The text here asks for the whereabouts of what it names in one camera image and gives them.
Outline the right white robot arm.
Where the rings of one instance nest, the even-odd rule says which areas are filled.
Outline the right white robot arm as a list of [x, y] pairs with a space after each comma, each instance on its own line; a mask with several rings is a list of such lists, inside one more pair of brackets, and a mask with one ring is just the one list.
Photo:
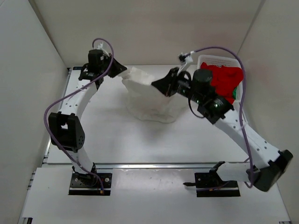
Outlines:
[[189, 102], [195, 102], [200, 118], [229, 136], [249, 157], [248, 162], [218, 162], [208, 176], [215, 188], [229, 181], [244, 182], [260, 191], [267, 192], [285, 173], [293, 155], [289, 150], [279, 150], [266, 142], [250, 126], [242, 122], [234, 106], [216, 93], [211, 85], [212, 72], [197, 69], [193, 75], [178, 67], [151, 83], [166, 97], [180, 94]]

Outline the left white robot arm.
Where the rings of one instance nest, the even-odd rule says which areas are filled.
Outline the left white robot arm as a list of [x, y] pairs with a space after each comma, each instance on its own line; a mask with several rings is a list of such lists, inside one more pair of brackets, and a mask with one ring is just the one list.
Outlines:
[[76, 94], [63, 100], [59, 112], [48, 116], [53, 145], [61, 145], [73, 164], [73, 171], [82, 174], [82, 182], [92, 187], [98, 181], [95, 165], [84, 150], [85, 132], [80, 123], [82, 114], [92, 96], [98, 91], [104, 77], [111, 78], [125, 72], [127, 67], [112, 58], [104, 49], [92, 49], [88, 52], [88, 63], [81, 68], [74, 87]]

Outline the white t shirt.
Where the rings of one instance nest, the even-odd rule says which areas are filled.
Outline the white t shirt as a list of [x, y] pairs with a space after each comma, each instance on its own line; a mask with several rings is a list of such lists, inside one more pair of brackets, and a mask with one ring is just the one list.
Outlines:
[[173, 123], [187, 109], [187, 100], [180, 95], [164, 96], [151, 85], [155, 77], [136, 67], [119, 75], [128, 91], [126, 107], [137, 119]]

